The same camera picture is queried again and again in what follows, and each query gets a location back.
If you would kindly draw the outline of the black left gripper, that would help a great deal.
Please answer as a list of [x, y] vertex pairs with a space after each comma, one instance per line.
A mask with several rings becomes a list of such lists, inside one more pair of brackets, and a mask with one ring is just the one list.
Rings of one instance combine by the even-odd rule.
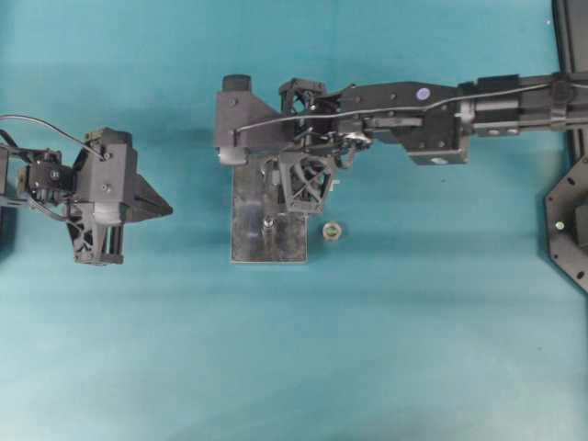
[[99, 220], [99, 152], [107, 145], [108, 128], [85, 135], [90, 150], [79, 152], [71, 166], [59, 169], [59, 220], [66, 221], [75, 263], [106, 266], [124, 261], [122, 225], [104, 225]]

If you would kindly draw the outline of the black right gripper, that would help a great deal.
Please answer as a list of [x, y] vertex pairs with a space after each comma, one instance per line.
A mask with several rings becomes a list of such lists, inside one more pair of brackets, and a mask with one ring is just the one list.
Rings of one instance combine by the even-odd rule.
[[302, 78], [290, 79], [278, 93], [283, 123], [291, 129], [277, 154], [286, 211], [322, 214], [334, 169], [350, 167], [374, 141], [368, 93], [354, 84], [328, 92], [325, 83]]

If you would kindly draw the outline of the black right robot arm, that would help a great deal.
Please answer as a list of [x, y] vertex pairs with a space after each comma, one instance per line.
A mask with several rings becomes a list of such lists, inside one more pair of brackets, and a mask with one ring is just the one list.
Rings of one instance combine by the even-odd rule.
[[457, 86], [418, 82], [300, 92], [306, 107], [277, 157], [279, 203], [306, 216], [323, 210], [339, 169], [374, 141], [399, 144], [419, 165], [465, 164], [473, 136], [565, 131], [587, 124], [586, 73], [480, 78]]

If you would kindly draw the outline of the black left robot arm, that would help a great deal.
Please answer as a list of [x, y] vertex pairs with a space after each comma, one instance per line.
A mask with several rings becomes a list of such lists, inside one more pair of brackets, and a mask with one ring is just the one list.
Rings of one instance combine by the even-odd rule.
[[108, 128], [86, 134], [72, 165], [62, 162], [59, 151], [20, 148], [5, 131], [1, 136], [1, 160], [24, 162], [16, 194], [10, 197], [2, 191], [1, 206], [29, 207], [63, 223], [79, 264], [122, 264], [123, 224], [129, 210], [126, 179], [135, 159], [130, 135]]

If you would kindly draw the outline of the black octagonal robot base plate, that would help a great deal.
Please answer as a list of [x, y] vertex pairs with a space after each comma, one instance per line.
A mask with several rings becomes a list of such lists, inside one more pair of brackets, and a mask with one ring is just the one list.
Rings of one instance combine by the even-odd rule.
[[551, 261], [587, 292], [587, 155], [545, 197]]

